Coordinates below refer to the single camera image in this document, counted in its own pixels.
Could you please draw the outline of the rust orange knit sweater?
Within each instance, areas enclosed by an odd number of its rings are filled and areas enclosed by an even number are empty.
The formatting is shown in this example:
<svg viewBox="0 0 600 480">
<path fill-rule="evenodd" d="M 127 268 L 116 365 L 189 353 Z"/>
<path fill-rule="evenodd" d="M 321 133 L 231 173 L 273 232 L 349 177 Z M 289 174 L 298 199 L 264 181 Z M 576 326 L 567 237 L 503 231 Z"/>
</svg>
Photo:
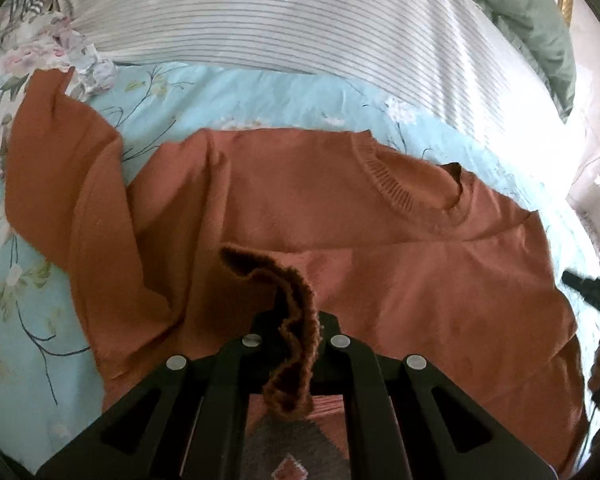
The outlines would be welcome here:
<svg viewBox="0 0 600 480">
<path fill-rule="evenodd" d="M 68 274 L 119 401 L 174 354 L 210 356 L 282 310 L 268 405 L 310 404 L 317 315 L 424 356 L 567 477 L 586 420 L 577 323 L 539 214 L 369 132 L 200 130 L 122 177 L 122 137 L 39 70 L 8 142 L 6 216 Z"/>
</svg>

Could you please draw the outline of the green quilted blanket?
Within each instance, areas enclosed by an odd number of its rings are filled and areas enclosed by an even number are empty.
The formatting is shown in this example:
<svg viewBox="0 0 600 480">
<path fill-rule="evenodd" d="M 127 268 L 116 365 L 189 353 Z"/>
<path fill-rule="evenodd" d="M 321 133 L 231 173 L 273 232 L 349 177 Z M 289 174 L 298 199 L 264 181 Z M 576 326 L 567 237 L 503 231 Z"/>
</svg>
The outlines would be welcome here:
<svg viewBox="0 0 600 480">
<path fill-rule="evenodd" d="M 561 120 L 573 110 L 577 67 L 567 23 L 554 0 L 471 0 L 539 76 Z"/>
</svg>

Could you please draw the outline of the white grey striped duvet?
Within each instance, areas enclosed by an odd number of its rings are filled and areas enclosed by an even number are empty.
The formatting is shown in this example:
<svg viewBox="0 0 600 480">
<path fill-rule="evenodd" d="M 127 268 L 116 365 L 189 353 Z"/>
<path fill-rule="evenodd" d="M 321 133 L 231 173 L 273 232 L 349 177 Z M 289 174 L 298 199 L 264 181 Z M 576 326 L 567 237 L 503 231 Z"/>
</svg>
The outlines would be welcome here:
<svg viewBox="0 0 600 480">
<path fill-rule="evenodd" d="M 192 62 L 373 84 L 503 148 L 576 160 L 539 76 L 471 0 L 56 0 L 123 64 Z"/>
</svg>

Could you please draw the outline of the white pink floral pillow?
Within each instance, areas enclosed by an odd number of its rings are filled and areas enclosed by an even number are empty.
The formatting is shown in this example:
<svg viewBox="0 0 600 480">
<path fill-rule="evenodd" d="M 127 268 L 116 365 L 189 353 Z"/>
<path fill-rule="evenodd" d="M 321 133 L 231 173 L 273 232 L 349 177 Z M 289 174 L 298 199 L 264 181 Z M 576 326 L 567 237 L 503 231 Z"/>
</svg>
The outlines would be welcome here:
<svg viewBox="0 0 600 480">
<path fill-rule="evenodd" d="M 36 70 L 72 70 L 67 93 L 82 102 L 112 88 L 117 76 L 68 16 L 48 12 L 18 25 L 0 47 L 0 179 L 12 122 Z"/>
</svg>

